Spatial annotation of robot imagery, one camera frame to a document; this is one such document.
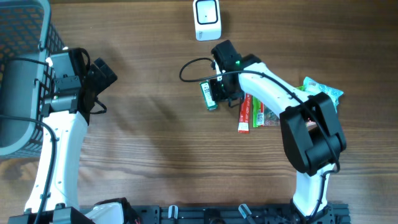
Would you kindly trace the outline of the green white gum box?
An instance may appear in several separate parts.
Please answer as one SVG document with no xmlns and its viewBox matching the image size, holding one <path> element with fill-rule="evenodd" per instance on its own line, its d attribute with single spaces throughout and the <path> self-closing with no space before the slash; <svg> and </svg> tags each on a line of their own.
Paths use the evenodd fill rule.
<svg viewBox="0 0 398 224">
<path fill-rule="evenodd" d="M 212 110 L 217 109 L 218 104 L 212 98 L 209 81 L 201 82 L 200 88 L 201 88 L 201 92 L 202 92 L 207 110 L 212 111 Z"/>
</svg>

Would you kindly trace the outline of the red snack stick packet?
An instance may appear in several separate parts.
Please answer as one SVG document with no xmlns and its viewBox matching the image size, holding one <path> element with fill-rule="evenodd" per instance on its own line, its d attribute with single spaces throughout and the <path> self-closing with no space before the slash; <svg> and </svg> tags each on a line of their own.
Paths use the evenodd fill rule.
<svg viewBox="0 0 398 224">
<path fill-rule="evenodd" d="M 245 94 L 244 100 L 240 105 L 238 133 L 249 133 L 249 117 L 250 117 L 251 95 Z"/>
</svg>

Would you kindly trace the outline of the green snack bag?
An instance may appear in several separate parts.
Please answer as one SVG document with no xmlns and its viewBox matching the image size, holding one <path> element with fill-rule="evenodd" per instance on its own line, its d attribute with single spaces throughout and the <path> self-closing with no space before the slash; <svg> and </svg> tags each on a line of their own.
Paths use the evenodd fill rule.
<svg viewBox="0 0 398 224">
<path fill-rule="evenodd" d="M 256 97 L 252 98 L 252 126 L 279 126 L 279 118 Z"/>
</svg>

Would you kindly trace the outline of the teal tissue packet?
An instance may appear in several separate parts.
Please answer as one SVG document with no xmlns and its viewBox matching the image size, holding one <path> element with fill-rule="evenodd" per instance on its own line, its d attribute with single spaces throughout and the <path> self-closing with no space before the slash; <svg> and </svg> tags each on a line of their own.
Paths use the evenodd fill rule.
<svg viewBox="0 0 398 224">
<path fill-rule="evenodd" d="M 333 102 L 335 111 L 337 111 L 337 106 L 339 104 L 339 97 L 343 96 L 343 94 L 344 94 L 343 91 L 338 90 L 336 88 L 332 88 L 330 86 L 327 86 L 327 85 L 324 85 L 321 83 L 318 83 L 315 80 L 311 79 L 310 77 L 304 78 L 303 87 L 304 87 L 304 91 L 311 95 L 317 95 L 319 93 L 327 94 Z"/>
</svg>

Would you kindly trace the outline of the small orange candy box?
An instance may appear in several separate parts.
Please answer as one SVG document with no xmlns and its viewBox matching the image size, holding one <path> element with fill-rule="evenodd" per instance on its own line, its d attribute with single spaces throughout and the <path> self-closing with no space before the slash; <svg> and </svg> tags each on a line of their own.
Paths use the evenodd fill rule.
<svg viewBox="0 0 398 224">
<path fill-rule="evenodd" d="M 305 122 L 305 125 L 309 129 L 317 126 L 316 122 L 311 121 L 310 119 Z"/>
</svg>

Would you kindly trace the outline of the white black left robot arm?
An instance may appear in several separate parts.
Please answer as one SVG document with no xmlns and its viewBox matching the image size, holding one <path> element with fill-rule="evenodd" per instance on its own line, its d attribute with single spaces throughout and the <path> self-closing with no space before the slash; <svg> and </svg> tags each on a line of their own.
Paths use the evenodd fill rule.
<svg viewBox="0 0 398 224">
<path fill-rule="evenodd" d="M 90 60 L 83 48 L 64 48 L 43 62 L 54 69 L 44 96 L 43 142 L 35 185 L 22 215 L 9 223 L 140 223 L 126 198 L 103 200 L 81 213 L 77 180 L 81 147 L 98 95 L 118 78 L 98 58 Z"/>
</svg>

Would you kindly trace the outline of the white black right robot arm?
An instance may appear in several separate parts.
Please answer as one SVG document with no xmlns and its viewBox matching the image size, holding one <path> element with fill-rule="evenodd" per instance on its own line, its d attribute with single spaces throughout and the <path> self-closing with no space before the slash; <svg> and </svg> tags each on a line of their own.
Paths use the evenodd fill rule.
<svg viewBox="0 0 398 224">
<path fill-rule="evenodd" d="M 332 99 L 324 92 L 311 95 L 290 85 L 255 55 L 242 57 L 229 40 L 217 44 L 211 54 L 215 101 L 232 101 L 247 93 L 278 116 L 285 155 L 297 171 L 292 202 L 302 218 L 314 222 L 327 205 L 328 178 L 339 172 L 339 156 L 346 149 Z"/>
</svg>

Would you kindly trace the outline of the white barcode scanner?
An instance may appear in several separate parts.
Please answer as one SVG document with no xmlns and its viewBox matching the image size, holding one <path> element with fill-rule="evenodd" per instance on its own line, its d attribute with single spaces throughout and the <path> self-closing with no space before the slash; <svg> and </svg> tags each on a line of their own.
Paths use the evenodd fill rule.
<svg viewBox="0 0 398 224">
<path fill-rule="evenodd" d="M 194 0 L 192 6 L 196 40 L 219 39 L 222 31 L 219 0 Z"/>
</svg>

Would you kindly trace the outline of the dark grey mesh basket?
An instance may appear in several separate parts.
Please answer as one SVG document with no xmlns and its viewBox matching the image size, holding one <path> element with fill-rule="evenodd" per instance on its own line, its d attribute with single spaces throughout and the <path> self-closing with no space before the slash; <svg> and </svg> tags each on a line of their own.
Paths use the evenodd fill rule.
<svg viewBox="0 0 398 224">
<path fill-rule="evenodd" d="M 41 105 L 53 70 L 44 65 L 64 43 L 48 0 L 1 1 L 1 158 L 40 156 Z"/>
</svg>

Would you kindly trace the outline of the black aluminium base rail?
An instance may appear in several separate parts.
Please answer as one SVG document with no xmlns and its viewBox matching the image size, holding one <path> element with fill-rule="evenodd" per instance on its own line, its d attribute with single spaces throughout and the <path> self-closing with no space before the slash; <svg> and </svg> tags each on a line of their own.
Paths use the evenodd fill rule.
<svg viewBox="0 0 398 224">
<path fill-rule="evenodd" d="M 308 218 L 299 214 L 291 203 L 266 204 L 263 206 L 203 206 L 186 207 L 171 205 L 133 206 L 132 223 L 145 224 L 283 224 L 308 223 Z"/>
</svg>

